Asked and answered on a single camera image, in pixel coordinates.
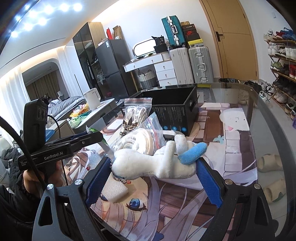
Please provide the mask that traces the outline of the white foam block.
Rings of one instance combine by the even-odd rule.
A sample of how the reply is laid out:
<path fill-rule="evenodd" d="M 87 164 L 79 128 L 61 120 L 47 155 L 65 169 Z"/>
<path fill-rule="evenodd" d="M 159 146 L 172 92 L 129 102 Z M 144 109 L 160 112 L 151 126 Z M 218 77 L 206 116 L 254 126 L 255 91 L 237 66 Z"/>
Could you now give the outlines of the white foam block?
<path fill-rule="evenodd" d="M 109 175 L 107 182 L 102 189 L 102 195 L 109 202 L 118 202 L 122 197 L 128 194 L 128 188 L 120 181 L 115 180 L 112 175 Z"/>

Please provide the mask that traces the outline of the white and blue plush toy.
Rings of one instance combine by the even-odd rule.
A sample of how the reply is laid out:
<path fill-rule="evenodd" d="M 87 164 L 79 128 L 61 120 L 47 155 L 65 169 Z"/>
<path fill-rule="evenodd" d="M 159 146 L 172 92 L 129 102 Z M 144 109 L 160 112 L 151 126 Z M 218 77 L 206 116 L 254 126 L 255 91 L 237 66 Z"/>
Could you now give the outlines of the white and blue plush toy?
<path fill-rule="evenodd" d="M 196 144 L 185 136 L 175 135 L 173 141 L 168 141 L 152 156 L 132 149 L 117 150 L 111 170 L 115 177 L 125 180 L 149 176 L 158 179 L 186 179 L 196 174 L 196 161 L 206 150 L 205 142 Z"/>

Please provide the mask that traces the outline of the adidas bag of white laces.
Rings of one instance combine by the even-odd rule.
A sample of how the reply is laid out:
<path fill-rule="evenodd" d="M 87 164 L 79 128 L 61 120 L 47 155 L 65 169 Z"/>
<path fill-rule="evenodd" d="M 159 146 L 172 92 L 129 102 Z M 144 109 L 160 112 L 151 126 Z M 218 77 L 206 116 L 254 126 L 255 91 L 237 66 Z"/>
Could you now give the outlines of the adidas bag of white laces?
<path fill-rule="evenodd" d="M 125 99 L 125 115 L 120 128 L 119 138 L 126 136 L 143 123 L 149 116 L 151 109 L 151 97 Z"/>

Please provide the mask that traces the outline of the bag of white rope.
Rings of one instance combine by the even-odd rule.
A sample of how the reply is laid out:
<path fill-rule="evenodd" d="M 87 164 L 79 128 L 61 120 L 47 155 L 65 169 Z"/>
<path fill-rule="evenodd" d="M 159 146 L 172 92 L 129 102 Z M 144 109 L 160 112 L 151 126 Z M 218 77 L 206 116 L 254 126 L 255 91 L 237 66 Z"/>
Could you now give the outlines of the bag of white rope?
<path fill-rule="evenodd" d="M 120 149 L 132 149 L 139 153 L 152 156 L 158 149 L 165 145 L 166 141 L 163 136 L 163 129 L 156 113 L 153 112 L 137 128 L 113 142 L 111 149 L 114 152 Z"/>

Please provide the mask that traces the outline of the black cardboard storage box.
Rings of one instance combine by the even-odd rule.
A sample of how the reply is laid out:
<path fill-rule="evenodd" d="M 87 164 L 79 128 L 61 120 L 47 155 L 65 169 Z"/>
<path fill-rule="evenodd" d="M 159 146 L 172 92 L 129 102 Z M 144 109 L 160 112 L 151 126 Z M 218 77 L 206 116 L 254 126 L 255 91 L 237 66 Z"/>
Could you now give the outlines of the black cardboard storage box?
<path fill-rule="evenodd" d="M 199 112 L 197 88 L 194 84 L 154 87 L 141 90 L 132 98 L 152 98 L 163 130 L 174 130 L 189 136 Z"/>

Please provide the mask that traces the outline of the green white snack packet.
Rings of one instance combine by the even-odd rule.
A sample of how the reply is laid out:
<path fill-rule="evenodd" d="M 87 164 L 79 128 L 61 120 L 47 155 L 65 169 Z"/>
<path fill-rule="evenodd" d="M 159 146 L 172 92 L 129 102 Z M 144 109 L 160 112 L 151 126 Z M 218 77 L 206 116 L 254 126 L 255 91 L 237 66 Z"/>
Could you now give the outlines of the green white snack packet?
<path fill-rule="evenodd" d="M 98 130 L 86 126 L 86 132 L 91 135 L 92 139 L 96 143 L 98 143 L 98 144 L 103 143 L 103 144 L 107 145 L 107 141 L 105 140 L 103 134 L 101 132 L 99 132 Z"/>

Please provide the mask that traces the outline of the grey side cabinet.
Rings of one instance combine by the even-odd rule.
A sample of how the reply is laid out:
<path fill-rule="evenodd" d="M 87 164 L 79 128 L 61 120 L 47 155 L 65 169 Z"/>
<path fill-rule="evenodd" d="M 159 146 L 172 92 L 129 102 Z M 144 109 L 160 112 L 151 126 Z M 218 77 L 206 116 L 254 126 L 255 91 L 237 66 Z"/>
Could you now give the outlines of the grey side cabinet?
<path fill-rule="evenodd" d="M 103 101 L 97 109 L 92 110 L 75 128 L 72 128 L 67 120 L 59 120 L 58 124 L 60 129 L 58 129 L 57 125 L 54 123 L 49 129 L 54 130 L 55 133 L 48 138 L 47 142 L 57 140 L 60 137 L 64 138 L 77 133 L 82 133 L 86 130 L 86 126 L 96 126 L 101 130 L 102 128 L 99 127 L 98 121 L 116 107 L 117 105 L 114 98 Z"/>

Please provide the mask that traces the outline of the bed with grey blanket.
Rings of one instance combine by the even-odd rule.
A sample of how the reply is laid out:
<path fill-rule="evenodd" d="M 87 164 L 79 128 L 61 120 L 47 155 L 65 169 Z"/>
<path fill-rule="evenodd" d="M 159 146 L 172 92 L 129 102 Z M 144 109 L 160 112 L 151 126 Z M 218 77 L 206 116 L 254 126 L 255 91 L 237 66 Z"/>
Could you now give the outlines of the bed with grey blanket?
<path fill-rule="evenodd" d="M 69 97 L 63 101 L 55 99 L 48 106 L 48 115 L 53 116 L 57 121 L 66 120 L 70 118 L 70 114 L 76 107 L 83 104 L 86 104 L 86 100 L 81 96 Z"/>

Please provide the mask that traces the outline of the white electric kettle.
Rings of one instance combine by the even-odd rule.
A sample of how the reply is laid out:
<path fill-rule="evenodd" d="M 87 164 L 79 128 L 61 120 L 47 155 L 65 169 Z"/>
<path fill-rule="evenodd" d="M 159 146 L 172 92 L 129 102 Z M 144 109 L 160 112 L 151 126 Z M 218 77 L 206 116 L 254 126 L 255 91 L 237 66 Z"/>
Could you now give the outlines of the white electric kettle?
<path fill-rule="evenodd" d="M 84 98 L 90 108 L 90 110 L 94 110 L 98 108 L 101 105 L 101 97 L 98 93 L 98 90 L 96 88 L 90 89 L 84 94 Z"/>

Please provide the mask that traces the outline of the beige slipper with green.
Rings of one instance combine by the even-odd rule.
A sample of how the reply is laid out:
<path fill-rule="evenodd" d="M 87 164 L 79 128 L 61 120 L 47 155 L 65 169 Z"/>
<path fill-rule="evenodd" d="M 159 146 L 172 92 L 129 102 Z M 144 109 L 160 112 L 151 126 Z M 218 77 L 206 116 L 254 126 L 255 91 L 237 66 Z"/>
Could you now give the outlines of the beige slipper with green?
<path fill-rule="evenodd" d="M 270 185 L 266 186 L 263 189 L 263 192 L 268 204 L 281 200 L 281 198 L 283 198 L 287 193 L 284 178 L 279 179 L 271 183 Z"/>

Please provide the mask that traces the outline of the black refrigerator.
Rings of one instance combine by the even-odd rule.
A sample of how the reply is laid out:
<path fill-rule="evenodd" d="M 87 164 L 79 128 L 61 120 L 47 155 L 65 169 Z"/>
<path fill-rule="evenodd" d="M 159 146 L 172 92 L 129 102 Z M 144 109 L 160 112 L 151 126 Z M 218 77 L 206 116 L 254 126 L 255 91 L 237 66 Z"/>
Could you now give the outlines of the black refrigerator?
<path fill-rule="evenodd" d="M 101 42 L 95 49 L 104 79 L 98 82 L 102 97 L 115 100 L 128 98 L 137 92 L 131 74 L 123 66 L 130 61 L 123 39 Z"/>

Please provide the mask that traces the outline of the striped woven basket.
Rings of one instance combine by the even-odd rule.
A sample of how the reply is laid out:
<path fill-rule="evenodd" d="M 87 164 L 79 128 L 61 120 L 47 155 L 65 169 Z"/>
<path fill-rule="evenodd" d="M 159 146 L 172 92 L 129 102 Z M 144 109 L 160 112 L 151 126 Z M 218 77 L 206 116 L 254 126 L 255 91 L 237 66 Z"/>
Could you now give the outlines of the striped woven basket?
<path fill-rule="evenodd" d="M 157 76 L 154 72 L 149 70 L 147 73 L 138 71 L 138 79 L 143 89 L 157 87 L 159 85 Z"/>

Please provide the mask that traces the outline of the black glass wardrobe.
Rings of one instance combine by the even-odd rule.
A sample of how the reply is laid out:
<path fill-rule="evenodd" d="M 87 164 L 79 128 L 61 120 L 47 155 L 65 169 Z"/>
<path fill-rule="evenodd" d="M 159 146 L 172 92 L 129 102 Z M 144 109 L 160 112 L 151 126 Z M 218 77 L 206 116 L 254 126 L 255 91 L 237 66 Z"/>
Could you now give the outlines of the black glass wardrobe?
<path fill-rule="evenodd" d="M 104 74 L 95 49 L 105 38 L 100 22 L 87 22 L 73 37 L 74 47 L 88 86 L 90 89 L 96 88 L 101 98 L 104 97 L 100 90 Z"/>

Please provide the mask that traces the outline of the white drawer desk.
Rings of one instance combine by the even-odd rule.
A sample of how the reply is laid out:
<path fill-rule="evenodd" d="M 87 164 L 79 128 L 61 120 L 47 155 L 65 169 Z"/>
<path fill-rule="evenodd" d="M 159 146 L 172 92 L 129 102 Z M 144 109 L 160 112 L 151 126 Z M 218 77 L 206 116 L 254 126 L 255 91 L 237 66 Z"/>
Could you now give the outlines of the white drawer desk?
<path fill-rule="evenodd" d="M 146 66 L 154 66 L 156 76 L 161 87 L 177 85 L 175 69 L 168 52 L 153 54 L 140 60 L 123 65 L 125 72 L 131 72 Z"/>

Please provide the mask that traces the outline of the oval mirror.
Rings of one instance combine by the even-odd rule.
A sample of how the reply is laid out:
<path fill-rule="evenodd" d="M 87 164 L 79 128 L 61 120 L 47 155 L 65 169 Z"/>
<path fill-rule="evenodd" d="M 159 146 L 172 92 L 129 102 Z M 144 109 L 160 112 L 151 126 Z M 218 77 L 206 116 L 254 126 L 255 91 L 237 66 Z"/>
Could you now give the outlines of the oval mirror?
<path fill-rule="evenodd" d="M 155 53 L 154 46 L 156 46 L 156 42 L 153 38 L 135 44 L 132 49 L 133 56 L 140 57 L 145 56 L 147 54 Z"/>

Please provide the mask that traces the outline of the black handbag on desk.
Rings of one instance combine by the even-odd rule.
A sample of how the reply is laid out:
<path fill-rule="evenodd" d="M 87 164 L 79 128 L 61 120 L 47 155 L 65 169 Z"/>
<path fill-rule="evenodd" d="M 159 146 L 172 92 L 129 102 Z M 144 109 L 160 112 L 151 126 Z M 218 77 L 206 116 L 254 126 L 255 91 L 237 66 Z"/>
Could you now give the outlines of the black handbag on desk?
<path fill-rule="evenodd" d="M 160 36 L 160 37 L 153 37 L 156 45 L 154 46 L 154 50 L 157 54 L 159 53 L 164 53 L 164 52 L 168 52 L 168 46 L 165 43 L 165 38 L 164 36 Z"/>

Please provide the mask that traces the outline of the silver aluminium suitcase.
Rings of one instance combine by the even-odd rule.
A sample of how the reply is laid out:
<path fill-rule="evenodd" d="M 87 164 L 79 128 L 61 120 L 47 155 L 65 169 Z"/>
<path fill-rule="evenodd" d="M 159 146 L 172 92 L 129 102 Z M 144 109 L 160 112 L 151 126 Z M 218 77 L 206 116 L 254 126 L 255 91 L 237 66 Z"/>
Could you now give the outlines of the silver aluminium suitcase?
<path fill-rule="evenodd" d="M 213 83 L 214 76 L 208 47 L 191 47 L 188 52 L 195 83 Z"/>

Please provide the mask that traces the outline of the white hard suitcase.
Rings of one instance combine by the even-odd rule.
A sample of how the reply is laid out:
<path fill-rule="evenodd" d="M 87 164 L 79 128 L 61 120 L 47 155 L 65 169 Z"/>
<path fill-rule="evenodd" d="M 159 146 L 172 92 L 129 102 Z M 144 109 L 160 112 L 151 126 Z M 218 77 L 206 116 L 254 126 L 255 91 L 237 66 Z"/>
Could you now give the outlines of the white hard suitcase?
<path fill-rule="evenodd" d="M 174 66 L 178 85 L 194 84 L 191 63 L 187 48 L 170 50 L 170 57 Z"/>

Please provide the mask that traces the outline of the wooden door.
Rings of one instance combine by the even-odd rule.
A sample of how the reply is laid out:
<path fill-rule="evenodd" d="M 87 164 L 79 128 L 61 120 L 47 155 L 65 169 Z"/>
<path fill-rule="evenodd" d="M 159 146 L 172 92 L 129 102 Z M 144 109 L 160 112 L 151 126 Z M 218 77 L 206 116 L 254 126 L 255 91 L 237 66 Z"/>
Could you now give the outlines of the wooden door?
<path fill-rule="evenodd" d="M 209 22 L 223 78 L 256 80 L 257 54 L 253 34 L 239 1 L 201 1 Z"/>

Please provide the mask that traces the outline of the teal suitcase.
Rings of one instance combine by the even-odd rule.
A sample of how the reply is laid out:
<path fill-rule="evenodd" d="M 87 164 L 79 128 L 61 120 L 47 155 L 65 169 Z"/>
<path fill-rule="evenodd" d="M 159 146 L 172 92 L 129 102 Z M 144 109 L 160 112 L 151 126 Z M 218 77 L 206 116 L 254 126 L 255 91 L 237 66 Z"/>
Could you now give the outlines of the teal suitcase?
<path fill-rule="evenodd" d="M 177 16 L 167 16 L 162 18 L 168 41 L 172 47 L 186 47 L 186 39 L 182 26 Z"/>

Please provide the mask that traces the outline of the stack of shoe boxes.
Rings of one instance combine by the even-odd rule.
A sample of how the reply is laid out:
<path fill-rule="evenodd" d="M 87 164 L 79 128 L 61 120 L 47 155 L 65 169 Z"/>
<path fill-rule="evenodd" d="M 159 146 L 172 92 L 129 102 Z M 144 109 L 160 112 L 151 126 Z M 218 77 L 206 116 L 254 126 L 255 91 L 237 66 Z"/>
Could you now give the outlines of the stack of shoe boxes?
<path fill-rule="evenodd" d="M 188 47 L 192 48 L 197 46 L 204 46 L 204 41 L 197 32 L 194 24 L 191 24 L 189 21 L 181 22 L 181 27 Z"/>

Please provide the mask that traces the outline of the wooden shoe rack with shoes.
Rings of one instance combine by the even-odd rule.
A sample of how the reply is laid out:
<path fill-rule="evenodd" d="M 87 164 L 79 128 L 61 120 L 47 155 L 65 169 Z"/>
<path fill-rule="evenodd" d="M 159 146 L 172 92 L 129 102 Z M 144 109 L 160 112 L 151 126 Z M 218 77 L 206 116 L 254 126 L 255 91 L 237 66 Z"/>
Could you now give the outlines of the wooden shoe rack with shoes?
<path fill-rule="evenodd" d="M 268 44 L 270 70 L 275 77 L 265 92 L 295 121 L 295 33 L 288 28 L 268 30 L 263 40 Z"/>

